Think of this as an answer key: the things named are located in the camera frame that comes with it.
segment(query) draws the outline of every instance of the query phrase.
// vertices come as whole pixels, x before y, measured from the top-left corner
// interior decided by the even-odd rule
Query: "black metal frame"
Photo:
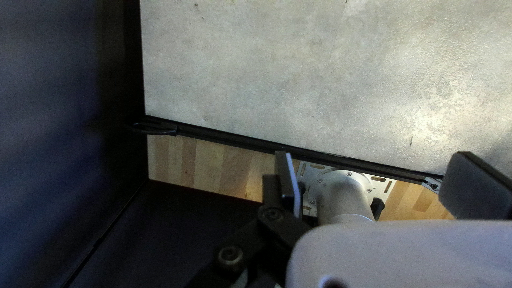
[[[132,87],[138,93],[144,93],[142,42],[139,0],[125,2],[125,43],[127,71],[132,76]],[[275,151],[290,152],[297,160],[304,160],[340,169],[368,173],[380,177],[392,178],[414,184],[422,184],[425,177],[442,179],[442,175],[413,171],[369,161],[333,155],[282,143],[271,142],[248,136],[228,133],[159,117],[143,115],[140,110],[129,120],[128,126],[146,134],[181,135],[207,140],[229,146],[273,154]]]

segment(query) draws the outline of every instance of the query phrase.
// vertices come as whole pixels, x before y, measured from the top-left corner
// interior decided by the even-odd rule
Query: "cylindrical joint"
[[[346,171],[336,170],[324,174],[322,180],[314,187],[319,224],[375,221],[362,175],[347,176]]]

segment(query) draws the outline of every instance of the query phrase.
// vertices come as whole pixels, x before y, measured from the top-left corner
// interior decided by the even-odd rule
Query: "slotted hole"
[[[305,170],[306,170],[306,163],[302,164],[301,176],[304,176],[304,171]]]
[[[388,192],[389,187],[391,187],[391,181],[388,182],[388,185],[386,186],[386,189],[384,190],[384,193]]]
[[[370,179],[375,180],[375,181],[379,181],[379,182],[385,182],[386,181],[385,178],[377,177],[377,176],[372,176],[372,177],[370,177]]]
[[[311,164],[309,165],[309,167],[311,167],[311,168],[317,168],[317,169],[320,169],[320,170],[325,169],[325,166],[318,165],[318,164],[313,164],[313,163],[311,163]]]

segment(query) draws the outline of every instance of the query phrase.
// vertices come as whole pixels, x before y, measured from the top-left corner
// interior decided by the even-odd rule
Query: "gray speckled surface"
[[[149,115],[438,174],[470,150],[512,176],[510,0],[141,0],[141,14]]]

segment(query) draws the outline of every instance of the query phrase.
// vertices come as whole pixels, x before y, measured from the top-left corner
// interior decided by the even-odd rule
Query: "screw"
[[[281,213],[281,211],[279,211],[279,209],[269,208],[269,209],[265,210],[264,215],[268,220],[274,221],[274,220],[278,220],[279,218],[281,218],[283,216],[283,213]]]
[[[224,265],[234,265],[242,260],[244,253],[238,246],[226,246],[219,251],[219,261]]]

